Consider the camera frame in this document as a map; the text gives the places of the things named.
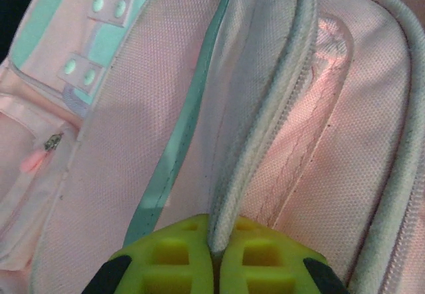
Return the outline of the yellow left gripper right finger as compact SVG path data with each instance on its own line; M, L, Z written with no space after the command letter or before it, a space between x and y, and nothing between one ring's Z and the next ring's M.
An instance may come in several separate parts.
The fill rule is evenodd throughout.
M347 293L319 252L287 235L239 217L224 251L220 293Z

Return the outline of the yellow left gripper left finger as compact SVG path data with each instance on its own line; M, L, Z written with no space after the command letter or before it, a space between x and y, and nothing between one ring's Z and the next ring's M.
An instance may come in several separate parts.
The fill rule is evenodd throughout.
M114 253L85 293L214 293L207 214L152 232Z

